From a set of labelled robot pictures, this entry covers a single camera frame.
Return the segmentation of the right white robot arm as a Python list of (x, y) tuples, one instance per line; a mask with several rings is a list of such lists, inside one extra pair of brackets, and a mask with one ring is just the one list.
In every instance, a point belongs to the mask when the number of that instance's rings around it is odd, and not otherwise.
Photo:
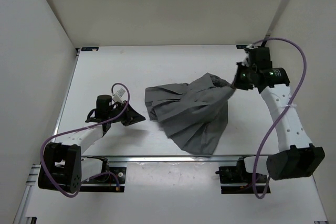
[(273, 180), (310, 177), (325, 157), (322, 147), (315, 147), (306, 134), (295, 106), (290, 101), (290, 81), (283, 68), (266, 69), (237, 63), (233, 85), (236, 89), (257, 88), (275, 124), (279, 152), (268, 157), (244, 158), (244, 164), (236, 168), (236, 177), (247, 182), (257, 174)]

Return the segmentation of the grey pleated skirt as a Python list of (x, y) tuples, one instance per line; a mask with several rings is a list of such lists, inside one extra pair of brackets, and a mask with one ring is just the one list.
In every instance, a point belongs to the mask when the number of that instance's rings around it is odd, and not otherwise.
[(150, 120), (181, 150), (212, 155), (228, 124), (228, 100), (232, 85), (206, 73), (191, 83), (148, 87), (145, 106)]

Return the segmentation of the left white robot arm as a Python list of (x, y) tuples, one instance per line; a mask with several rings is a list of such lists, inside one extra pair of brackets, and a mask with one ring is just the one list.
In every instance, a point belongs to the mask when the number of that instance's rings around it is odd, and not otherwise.
[(67, 140), (50, 142), (42, 148), (38, 187), (57, 190), (72, 198), (79, 193), (83, 182), (110, 180), (119, 184), (117, 174), (110, 171), (107, 158), (84, 157), (83, 154), (106, 135), (111, 124), (130, 126), (142, 121), (145, 117), (119, 95), (99, 95), (96, 107), (88, 113), (82, 130), (75, 131)]

